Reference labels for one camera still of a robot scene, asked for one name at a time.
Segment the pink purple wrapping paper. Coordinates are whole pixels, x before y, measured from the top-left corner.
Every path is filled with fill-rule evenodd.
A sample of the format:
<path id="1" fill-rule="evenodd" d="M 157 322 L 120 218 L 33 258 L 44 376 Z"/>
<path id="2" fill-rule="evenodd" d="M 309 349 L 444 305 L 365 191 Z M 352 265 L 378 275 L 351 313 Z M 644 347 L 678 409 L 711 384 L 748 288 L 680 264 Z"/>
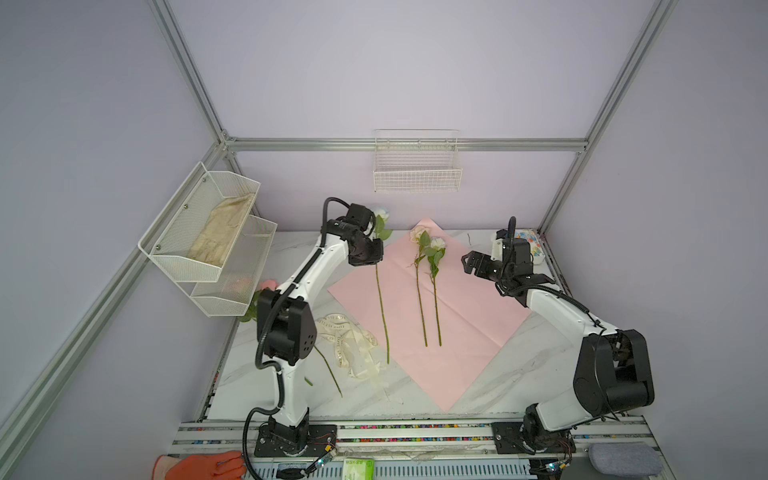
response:
<path id="1" fill-rule="evenodd" d="M 390 360 L 444 411 L 449 411 L 529 316 L 517 301 L 501 297 L 493 283 L 465 273 L 461 257 L 469 247 L 433 220 L 420 221 L 431 237 L 446 242 L 437 276 L 443 345 L 438 345 L 433 290 L 427 261 L 420 264 L 427 347 L 424 346 L 413 261 L 418 247 L 405 234 L 385 248 L 379 267 L 390 340 Z M 365 330 L 385 338 L 375 267 L 356 267 L 329 293 Z"/>

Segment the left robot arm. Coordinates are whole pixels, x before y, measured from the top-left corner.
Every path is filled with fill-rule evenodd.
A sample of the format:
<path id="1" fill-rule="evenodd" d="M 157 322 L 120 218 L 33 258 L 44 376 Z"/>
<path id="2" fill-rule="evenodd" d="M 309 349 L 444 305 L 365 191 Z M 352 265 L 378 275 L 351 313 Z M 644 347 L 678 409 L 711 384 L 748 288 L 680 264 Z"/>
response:
<path id="1" fill-rule="evenodd" d="M 293 454 L 309 443 L 309 406 L 300 391 L 298 371 L 318 337 L 313 304 L 336 269 L 374 266 L 384 255 L 380 230 L 385 221 L 373 210 L 337 197 L 323 202 L 319 237 L 310 254 L 282 284 L 265 289 L 255 301 L 255 368 L 274 373 L 271 407 L 255 407 L 246 417 L 266 419 L 260 438 Z"/>

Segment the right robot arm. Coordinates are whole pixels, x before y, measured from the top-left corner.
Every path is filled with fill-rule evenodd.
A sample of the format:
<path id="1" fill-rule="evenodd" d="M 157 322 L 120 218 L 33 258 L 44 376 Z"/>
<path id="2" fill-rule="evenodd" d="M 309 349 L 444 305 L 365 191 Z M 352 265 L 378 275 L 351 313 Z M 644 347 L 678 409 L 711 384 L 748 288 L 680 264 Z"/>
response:
<path id="1" fill-rule="evenodd" d="M 511 217 L 496 232 L 491 254 L 471 251 L 461 262 L 467 274 L 493 282 L 501 296 L 575 336 L 579 353 L 571 385 L 527 407 L 518 424 L 513 449 L 536 454 L 567 445 L 576 426 L 652 404 L 655 391 L 645 337 L 599 319 L 554 279 L 536 273 L 531 246 L 515 236 L 515 227 Z"/>

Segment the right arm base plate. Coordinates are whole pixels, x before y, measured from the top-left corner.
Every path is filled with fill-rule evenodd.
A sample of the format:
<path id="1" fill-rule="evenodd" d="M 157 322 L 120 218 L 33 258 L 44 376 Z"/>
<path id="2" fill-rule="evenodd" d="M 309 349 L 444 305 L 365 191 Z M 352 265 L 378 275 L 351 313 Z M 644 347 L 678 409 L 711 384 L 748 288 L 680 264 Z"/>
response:
<path id="1" fill-rule="evenodd" d="M 523 421 L 494 422 L 491 430 L 498 454 L 571 454 L 575 450 L 569 431 L 549 432 Z"/>

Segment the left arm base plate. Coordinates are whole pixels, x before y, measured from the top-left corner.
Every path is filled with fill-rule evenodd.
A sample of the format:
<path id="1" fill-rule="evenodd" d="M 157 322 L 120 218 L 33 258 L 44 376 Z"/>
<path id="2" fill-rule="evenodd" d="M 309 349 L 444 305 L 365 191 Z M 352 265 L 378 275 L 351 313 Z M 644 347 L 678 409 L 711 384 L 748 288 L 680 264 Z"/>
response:
<path id="1" fill-rule="evenodd" d="M 308 424 L 287 427 L 267 424 L 259 427 L 256 446 L 250 448 L 257 458 L 320 457 L 337 442 L 338 427 L 333 424 Z"/>

